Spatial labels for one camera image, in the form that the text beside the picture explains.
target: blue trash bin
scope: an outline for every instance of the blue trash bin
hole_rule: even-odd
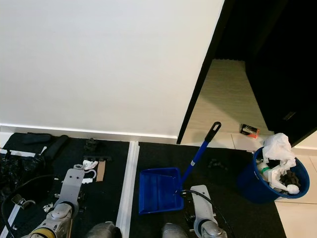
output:
[[[304,196],[310,185],[309,176],[304,165],[295,158],[296,166],[291,168],[291,171],[295,172],[299,179],[301,185],[299,187],[300,192],[298,194],[289,195],[279,193],[269,186],[258,171],[256,159],[257,156],[262,153],[262,149],[263,147],[254,153],[252,163],[250,163],[237,178],[237,186],[242,195],[253,203],[273,202],[278,197],[295,199]]]

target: blue dustpan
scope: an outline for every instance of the blue dustpan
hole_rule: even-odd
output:
[[[183,209],[184,200],[176,191],[182,190],[182,184],[220,127],[219,122],[213,124],[183,177],[181,177],[180,170],[175,167],[148,169],[140,172],[139,214]]]

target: black cable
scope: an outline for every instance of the black cable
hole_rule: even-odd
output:
[[[17,193],[18,190],[20,190],[22,187],[24,187],[25,185],[28,185],[29,183],[33,182],[34,180],[38,180],[38,179],[43,179],[43,178],[48,178],[48,177],[54,177],[55,175],[42,175],[42,176],[37,176],[33,179],[30,179],[29,181],[25,182],[24,184],[22,184],[20,187],[18,187],[17,189],[15,189],[8,197],[6,197],[1,205],[1,214],[2,214],[2,218],[4,220],[5,226],[8,229],[10,235],[12,236],[12,238],[14,237],[14,230],[11,228],[8,218],[6,218],[5,214],[4,214],[4,204],[9,200],[12,199],[13,195]]]
[[[220,210],[215,206],[215,204],[213,203],[213,201],[210,200],[210,198],[208,198],[208,197],[206,197],[205,195],[201,194],[200,192],[197,192],[197,191],[194,191],[194,190],[184,189],[184,190],[181,190],[180,192],[181,192],[181,194],[182,194],[182,193],[187,193],[187,192],[189,192],[189,193],[194,193],[194,194],[196,194],[196,195],[198,195],[198,196],[204,198],[205,200],[207,200],[207,201],[213,206],[213,208],[219,212],[219,214],[220,214],[220,216],[222,217],[224,223],[225,223],[226,226],[230,229],[231,236],[232,236],[233,238],[236,237],[236,236],[234,235],[234,233],[233,233],[233,230],[232,230],[231,226],[229,225],[229,223],[227,222],[227,220],[224,218],[224,216],[223,216],[223,214],[220,212]]]

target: black carpet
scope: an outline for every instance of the black carpet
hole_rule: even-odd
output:
[[[136,181],[131,214],[130,238],[161,238],[165,223],[180,225],[190,238],[196,238],[188,231],[183,211],[139,215],[139,173],[144,169],[179,167],[182,173],[194,157],[197,147],[166,144],[140,143]],[[219,160],[228,168],[208,168],[211,159]],[[236,238],[285,238],[285,232],[275,204],[253,204],[237,191],[235,178],[251,161],[252,154],[246,151],[208,148],[202,160],[196,164],[183,188],[193,185],[207,186],[211,199],[218,206],[232,227]],[[232,237],[220,216],[217,220]]]
[[[24,134],[15,133],[11,136],[4,148],[40,153],[43,146],[49,145],[49,143],[23,145],[23,136]],[[129,143],[118,141],[99,141],[96,152],[87,153],[84,151],[85,141],[86,139],[70,138],[66,146],[57,155],[57,158],[52,163],[51,171],[53,171],[55,175],[59,176],[61,180],[53,182],[53,186],[50,187],[48,197],[40,201],[36,206],[32,206],[26,210],[20,209],[14,222],[18,227],[18,231],[15,234],[16,237],[27,235],[45,218],[46,213],[43,211],[42,207],[49,202],[54,203],[57,200],[53,198],[53,194],[60,193],[61,181],[65,177],[67,170],[73,168],[75,164],[81,164],[84,154],[111,156],[113,161],[107,162],[106,164],[104,181],[82,185],[81,190],[86,194],[86,199],[80,203],[80,206],[81,208],[85,208],[85,211],[78,213],[75,218],[71,236],[72,238],[82,238],[87,231],[97,223],[105,221],[116,222]],[[85,177],[90,178],[92,175],[92,173],[89,173]],[[35,199],[35,194],[30,191],[33,191],[34,189],[43,189],[45,191],[48,189],[45,184],[49,184],[50,181],[50,179],[41,181],[42,186],[33,184],[33,188],[30,188],[29,192],[24,192],[22,196],[29,199]]]

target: blue handle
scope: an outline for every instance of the blue handle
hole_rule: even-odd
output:
[[[212,125],[210,131],[208,132],[208,134],[205,137],[205,140],[204,140],[203,144],[201,145],[201,147],[197,151],[197,153],[196,153],[195,157],[193,158],[192,162],[190,163],[190,165],[187,167],[187,170],[186,170],[185,174],[182,177],[181,184],[184,183],[184,181],[187,179],[188,175],[193,171],[194,165],[201,159],[201,157],[202,157],[203,153],[205,152],[208,144],[211,142],[213,137],[216,135],[216,133],[218,132],[220,127],[221,127],[221,123],[218,122],[218,121],[215,122]]]

